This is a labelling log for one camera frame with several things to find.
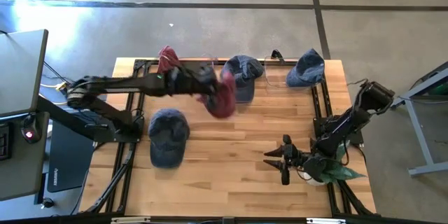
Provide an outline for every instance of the gray metal stand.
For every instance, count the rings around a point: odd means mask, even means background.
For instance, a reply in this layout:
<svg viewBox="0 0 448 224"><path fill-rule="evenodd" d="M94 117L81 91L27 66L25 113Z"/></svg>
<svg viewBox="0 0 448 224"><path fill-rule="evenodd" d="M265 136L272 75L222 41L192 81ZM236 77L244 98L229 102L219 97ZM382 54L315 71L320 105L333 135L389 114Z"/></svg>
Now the gray metal stand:
<svg viewBox="0 0 448 224"><path fill-rule="evenodd" d="M413 96L426 94L429 90L432 90L433 88L443 83L446 83L447 80L448 80L448 69L445 69L435 74L433 77L418 84L416 87L412 88L405 94L400 95L392 103L391 106L392 109L395 109L396 107L402 104L406 105L407 111L412 121L412 125L417 135L417 139L419 140L420 143L421 151L423 152L423 156L425 157L426 165L409 169L409 174L411 176L448 170L448 162L434 163L422 130L423 126L419 122L412 101Z"/></svg>

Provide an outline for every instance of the computer monitor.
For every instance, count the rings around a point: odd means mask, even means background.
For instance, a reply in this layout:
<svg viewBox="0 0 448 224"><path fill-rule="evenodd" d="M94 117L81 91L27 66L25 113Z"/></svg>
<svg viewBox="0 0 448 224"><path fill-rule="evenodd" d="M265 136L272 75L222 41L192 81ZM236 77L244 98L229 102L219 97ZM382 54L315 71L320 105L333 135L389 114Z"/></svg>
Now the computer monitor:
<svg viewBox="0 0 448 224"><path fill-rule="evenodd" d="M0 118L37 107L48 31L0 34Z"/></svg>

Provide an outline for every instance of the power cord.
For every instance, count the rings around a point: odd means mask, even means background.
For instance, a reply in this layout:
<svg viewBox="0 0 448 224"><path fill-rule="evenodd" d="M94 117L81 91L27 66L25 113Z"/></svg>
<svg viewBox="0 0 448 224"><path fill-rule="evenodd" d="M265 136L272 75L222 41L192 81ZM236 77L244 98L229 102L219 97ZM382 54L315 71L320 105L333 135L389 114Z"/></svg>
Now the power cord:
<svg viewBox="0 0 448 224"><path fill-rule="evenodd" d="M133 111L140 111L141 114L140 114L139 116L137 116L137 117L134 119L134 122L132 122L132 123L135 123L135 122L138 121L140 118L143 118L143 116L145 115L145 111L143 111L143 109L141 109L141 108L134 108L134 109L131 110L131 113L132 113Z"/></svg>
<svg viewBox="0 0 448 224"><path fill-rule="evenodd" d="M347 151L347 141L344 141L344 150L345 150L345 155L347 156L347 161L345 163L341 162L342 166L347 166L350 162L350 156L349 156L349 152Z"/></svg>
<svg viewBox="0 0 448 224"><path fill-rule="evenodd" d="M80 115L75 115L76 117L79 117L79 118L81 118L81 119L86 119L86 120L88 120L88 121L90 121L90 122L92 122L92 123L98 125L98 122L97 122L94 118L92 118L91 116L88 116L88 115L84 114L84 112L83 112L82 110L78 109L78 112L80 113Z"/></svg>
<svg viewBox="0 0 448 224"><path fill-rule="evenodd" d="M79 192L79 196L78 196L78 199L76 200L75 207L73 208L73 210L71 210L70 215L73 215L73 213L76 210L76 207L78 207L78 205L79 205L79 202L81 200L81 196L83 196L85 182L87 181L87 174L89 174L89 169L87 169L87 171L85 172L83 186L81 187L81 191Z"/></svg>
<svg viewBox="0 0 448 224"><path fill-rule="evenodd" d="M42 77L45 77L45 78L47 78L47 79L60 79L59 76L48 76L48 75L46 75L46 74L44 74L44 73L42 73ZM73 79L71 79L71 78L69 78L69 77L63 76L63 78L66 79L66 80L71 81L72 83L75 82Z"/></svg>
<svg viewBox="0 0 448 224"><path fill-rule="evenodd" d="M47 62L43 62L43 64L48 67L48 69L50 71L52 71L58 78L60 78L61 80L65 81L66 83L70 83L66 78L64 78L63 76L61 76L60 74L58 74L58 72L56 70L54 70Z"/></svg>
<svg viewBox="0 0 448 224"><path fill-rule="evenodd" d="M48 101L50 101L47 97L43 96L43 94L41 94L41 93L39 93L39 96L44 98L44 99L47 99ZM67 104L66 101L64 101L64 102L53 102L53 101L50 101L50 102L52 102L54 105L58 105L58 106Z"/></svg>
<svg viewBox="0 0 448 224"><path fill-rule="evenodd" d="M361 153L361 155L364 158L364 163L367 164L367 160L365 159L365 154L363 149L361 148L361 146L359 144L352 144L353 147L357 148L359 150L359 152Z"/></svg>
<svg viewBox="0 0 448 224"><path fill-rule="evenodd" d="M42 84L42 83L41 83L41 86L45 87L45 88L57 88L57 85L46 85L46 84Z"/></svg>
<svg viewBox="0 0 448 224"><path fill-rule="evenodd" d="M302 175L300 175L300 173L299 172L305 172L304 170L302 170L302 169L299 169L299 168L296 168L295 169L295 171L297 172L297 175L303 180L303 181L310 181L310 180L312 180L313 178L304 178L304 177L302 177Z"/></svg>
<svg viewBox="0 0 448 224"><path fill-rule="evenodd" d="M356 84L358 84L358 83L362 83L363 81L367 81L368 79L367 78L364 78L364 79L362 79L362 80L358 80L358 81L355 81L355 82L352 82L352 83L347 83L347 85L348 86L350 86L350 85L356 85Z"/></svg>

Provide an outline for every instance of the black metal frame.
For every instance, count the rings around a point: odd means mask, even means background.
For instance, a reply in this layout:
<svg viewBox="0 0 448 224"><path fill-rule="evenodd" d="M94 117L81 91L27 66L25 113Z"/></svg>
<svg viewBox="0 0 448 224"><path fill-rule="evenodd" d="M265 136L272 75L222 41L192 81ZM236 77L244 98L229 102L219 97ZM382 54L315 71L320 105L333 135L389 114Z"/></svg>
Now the black metal frame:
<svg viewBox="0 0 448 224"><path fill-rule="evenodd" d="M57 105L54 105L51 101L39 96L37 99L38 112L48 112L50 118L56 120L60 124L69 129L75 131L76 133L87 137L88 139L94 139L94 132L91 129L86 128L87 123L80 118L72 115L71 113L65 111Z"/></svg>
<svg viewBox="0 0 448 224"><path fill-rule="evenodd" d="M282 59L279 59L279 57L281 58L281 56L277 56L275 57L276 59L279 60L279 64L281 65L285 65L285 66L294 66L296 62L294 61L285 61ZM265 65L265 61L262 59L259 59L260 63L264 66ZM197 61L182 61L184 63L189 63L189 62L197 62ZM224 65L225 64L225 60L218 60L217 62L214 62L217 65ZM134 74L137 75L138 70L144 66L144 74L149 72L149 69L151 67L151 65L153 64L157 64L158 63L158 59L154 59L154 60L144 60L144 59L136 59L135 63L134 63ZM325 111L327 116L331 116L333 114L333 110L331 108L331 103L330 103L330 95L328 92L328 86L326 83L326 79L324 77L323 82L321 82L321 86L322 86L322 94L323 94L323 102L325 104ZM319 94L317 91L316 86L311 88L311 95L312 95L312 99L313 99L313 105L314 105L314 111L316 113L316 118L315 120L322 120L322 112L321 112L321 107L320 107L320 101L319 101ZM144 94L140 94L140 98L139 98L139 105L138 107L141 109L143 108L143 103L144 103ZM128 100L127 100L127 109L131 108L131 105L128 104L132 104L132 98L133 98L133 94L129 94ZM137 147L137 145L135 143L131 143L130 148L132 147L132 145L135 146L135 148ZM117 151L117 155L115 157L115 163L116 164L120 164L120 161L123 158L123 151ZM126 208L126 201L127 201L127 193L129 191L129 186L130 186L130 174L132 173L132 163L133 163L133 159L134 156L131 156L131 159L129 161L129 167L127 169L127 174L125 177L125 182L123 183L123 189L122 189L122 197L120 200L120 204L118 207L117 212L120 214L125 213L125 208ZM370 224L370 223L406 223L409 220L401 220L401 219L395 219L395 218L384 218L381 217L378 214L372 213L370 212L368 209L366 209L362 202L355 196L355 194L353 193L353 191L351 191L350 187L347 185L347 183L345 181L338 181L338 186L341 190L341 194L342 194L342 201L344 204L344 213L341 213L341 211L339 210L338 206L337 206L337 201L336 201L336 195L335 195L335 188L334 185L328 184L327 185L327 189L328 189L328 200L330 203L330 210L331 210L331 217L332 218L342 218L342 219L347 219L350 220L350 222L348 223L365 223L365 224ZM111 206L113 204L115 197L114 194L111 194L110 197L108 198L108 206ZM358 215L356 214L352 214L351 212L351 204L353 205L354 209L358 212ZM206 216L151 216L150 220L151 221L155 221L155 222L162 222L162 221L209 221L209 220L223 220L222 218L217 218L217 217L206 217ZM412 223L415 224L429 224L429 222L422 222L422 221L415 221L415 220L411 220ZM234 218L233 219L233 223L246 223L246 222L250 222L250 223L266 223L266 222L276 222L276 223L306 223L307 219L306 218L254 218L254 217L238 217L238 218Z"/></svg>
<svg viewBox="0 0 448 224"><path fill-rule="evenodd" d="M144 60L136 59L134 63L133 76L138 76L139 70L143 69L143 75L147 74L150 67L153 64L157 64L158 60ZM219 60L217 65L224 65L225 60ZM260 59L260 63L265 65L265 61ZM285 66L294 66L294 61L279 60L279 63ZM328 94L328 87L326 80L321 83L323 91L323 100L327 115L332 114L330 96ZM311 88L311 94L314 104L314 110L316 113L315 120L322 120L322 112L320 108L319 94L316 86ZM140 115L144 105L145 95L139 93L139 101L137 104L137 115ZM126 109L132 110L132 103L134 101L134 94L128 95ZM132 175L132 164L134 161L135 152L137 149L137 143L129 143L129 152L124 162L123 152L126 143L119 143L117 153L115 156L115 164L113 168L113 177L109 185L101 197L91 206L86 212L79 213L75 216L54 216L47 218L32 218L23 220L7 220L0 221L0 223L110 223L112 218L125 217L127 196L129 193L130 180ZM116 211L112 211L113 203L115 199L116 186L119 180L124 176L124 182L122 187L122 194L120 197L120 203ZM330 203L331 218L345 219L347 223L360 223L360 224L376 224L376 223L412 223L412 224L431 224L429 222L416 221L416 220L402 220L395 218L384 218L380 215L369 212L362 203L356 198L351 191L350 187L345 181L338 181L341 193L343 195L344 213L341 213L335 196L335 189L333 184L328 184L328 199ZM358 215L351 213L350 203L357 210ZM100 213L101 208L106 205L105 212ZM150 220L153 222L173 222L173 221L222 221L222 223L306 223L307 218L261 218L261 217L216 217L216 216L151 216Z"/></svg>

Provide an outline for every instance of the cap brim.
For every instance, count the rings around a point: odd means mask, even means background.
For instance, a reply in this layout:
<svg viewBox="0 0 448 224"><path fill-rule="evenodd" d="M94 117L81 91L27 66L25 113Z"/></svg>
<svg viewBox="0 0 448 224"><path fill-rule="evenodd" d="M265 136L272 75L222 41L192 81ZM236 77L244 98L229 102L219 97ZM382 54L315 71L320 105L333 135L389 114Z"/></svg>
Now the cap brim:
<svg viewBox="0 0 448 224"><path fill-rule="evenodd" d="M186 141L183 142L182 148L176 150L160 150L151 142L149 155L151 163L157 168L175 168L181 165L183 154L185 153Z"/></svg>
<svg viewBox="0 0 448 224"><path fill-rule="evenodd" d="M253 100L255 92L255 80L247 80L244 87L238 87L235 93L237 103L249 103Z"/></svg>

